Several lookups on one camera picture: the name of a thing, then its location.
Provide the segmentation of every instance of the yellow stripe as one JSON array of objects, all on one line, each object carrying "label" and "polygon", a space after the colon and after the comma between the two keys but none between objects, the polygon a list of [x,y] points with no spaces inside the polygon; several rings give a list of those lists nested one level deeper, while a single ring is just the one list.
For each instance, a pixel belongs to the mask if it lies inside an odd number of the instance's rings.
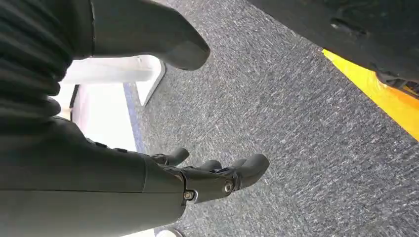
[{"label": "yellow stripe", "polygon": [[372,101],[419,141],[419,100],[381,83],[375,72],[327,50],[323,54]]}]

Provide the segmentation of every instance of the prosthetic hand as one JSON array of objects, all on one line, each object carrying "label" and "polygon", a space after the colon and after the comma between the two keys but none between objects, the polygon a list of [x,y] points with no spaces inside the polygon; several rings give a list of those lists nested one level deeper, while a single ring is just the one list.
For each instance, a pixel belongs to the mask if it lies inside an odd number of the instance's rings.
[{"label": "prosthetic hand", "polygon": [[194,70],[210,54],[173,9],[148,0],[0,3],[0,235],[116,237],[177,220],[187,202],[254,184],[262,155],[222,168],[176,168],[187,158],[109,149],[54,117],[73,59],[155,55]]}]

